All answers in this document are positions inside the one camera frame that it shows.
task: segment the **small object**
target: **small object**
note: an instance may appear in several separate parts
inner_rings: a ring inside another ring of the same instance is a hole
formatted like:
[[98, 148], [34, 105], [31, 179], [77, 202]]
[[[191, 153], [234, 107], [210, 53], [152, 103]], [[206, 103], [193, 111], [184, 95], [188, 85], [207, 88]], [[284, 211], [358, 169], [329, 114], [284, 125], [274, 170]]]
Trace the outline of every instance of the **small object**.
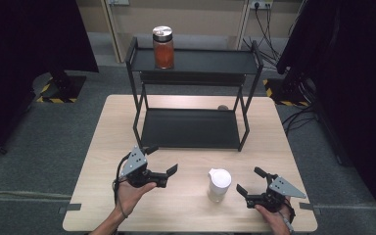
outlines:
[[220, 105], [217, 108], [218, 110], [228, 110], [228, 107], [226, 105]]
[[210, 187], [209, 198], [215, 203], [224, 199], [225, 193], [231, 185], [231, 174], [225, 169], [212, 168], [209, 172]]
[[155, 66], [159, 69], [173, 68], [172, 29], [157, 26], [153, 30]]
[[0, 154], [6, 155], [6, 154], [8, 154], [8, 151], [4, 147], [0, 147]]

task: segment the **yellow black caution stripe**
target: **yellow black caution stripe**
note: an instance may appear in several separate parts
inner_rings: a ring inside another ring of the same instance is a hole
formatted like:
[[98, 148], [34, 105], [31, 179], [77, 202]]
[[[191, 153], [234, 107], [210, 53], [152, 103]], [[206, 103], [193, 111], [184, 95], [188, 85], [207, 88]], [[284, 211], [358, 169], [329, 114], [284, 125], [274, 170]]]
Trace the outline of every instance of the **yellow black caution stripe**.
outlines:
[[64, 103], [74, 103], [77, 100], [77, 97], [62, 98], [59, 95], [58, 88], [53, 82], [53, 77], [51, 77], [45, 86], [42, 88], [39, 98], [36, 102], [48, 102], [55, 104], [64, 104]]
[[275, 100], [273, 99], [273, 91], [271, 90], [270, 84], [267, 79], [263, 81], [264, 89], [266, 91], [267, 97], [271, 98], [276, 105], [285, 105], [285, 106], [308, 106], [309, 103], [306, 101], [301, 102], [291, 102], [287, 100]]

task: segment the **black curtain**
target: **black curtain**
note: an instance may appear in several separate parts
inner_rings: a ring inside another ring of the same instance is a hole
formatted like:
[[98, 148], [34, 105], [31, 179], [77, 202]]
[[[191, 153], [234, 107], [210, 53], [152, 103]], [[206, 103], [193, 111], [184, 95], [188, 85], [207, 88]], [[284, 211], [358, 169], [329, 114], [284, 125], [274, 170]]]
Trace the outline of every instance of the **black curtain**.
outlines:
[[75, 1], [0, 1], [0, 145], [52, 70], [98, 71]]
[[[328, 11], [318, 15], [319, 9], [305, 9], [310, 13], [302, 14], [298, 24], [316, 34], [294, 31], [279, 68], [291, 66], [286, 85], [302, 74], [313, 80], [338, 141], [376, 199], [376, 2], [336, 3], [331, 9], [330, 1], [308, 1], [309, 6]], [[309, 43], [308, 38], [323, 43], [306, 47], [303, 42]]]

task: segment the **metal bracket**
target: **metal bracket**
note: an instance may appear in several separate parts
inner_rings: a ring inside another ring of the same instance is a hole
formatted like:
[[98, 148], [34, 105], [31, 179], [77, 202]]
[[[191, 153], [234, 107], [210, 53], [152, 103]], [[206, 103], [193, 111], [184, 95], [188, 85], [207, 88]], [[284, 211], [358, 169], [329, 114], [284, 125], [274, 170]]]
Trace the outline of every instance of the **metal bracket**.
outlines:
[[306, 198], [306, 194], [301, 192], [301, 190], [297, 189], [291, 183], [289, 183], [285, 178], [282, 176], [276, 177], [275, 180], [269, 185], [270, 189], [283, 195], [283, 196], [291, 196], [296, 198]]
[[123, 167], [123, 171], [120, 174], [120, 177], [124, 177], [127, 174], [133, 172], [142, 165], [146, 165], [148, 161], [145, 158], [145, 155], [140, 151], [139, 147], [133, 147], [132, 152], [129, 155], [129, 159]]

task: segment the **white cup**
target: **white cup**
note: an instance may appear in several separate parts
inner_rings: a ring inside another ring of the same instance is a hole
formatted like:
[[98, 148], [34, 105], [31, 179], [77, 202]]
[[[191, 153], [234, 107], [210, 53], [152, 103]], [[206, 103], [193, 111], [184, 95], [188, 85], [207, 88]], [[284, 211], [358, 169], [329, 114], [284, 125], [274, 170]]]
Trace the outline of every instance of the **white cup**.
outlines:
[[212, 168], [209, 172], [210, 187], [208, 195], [211, 201], [219, 203], [231, 185], [231, 175], [225, 169]]

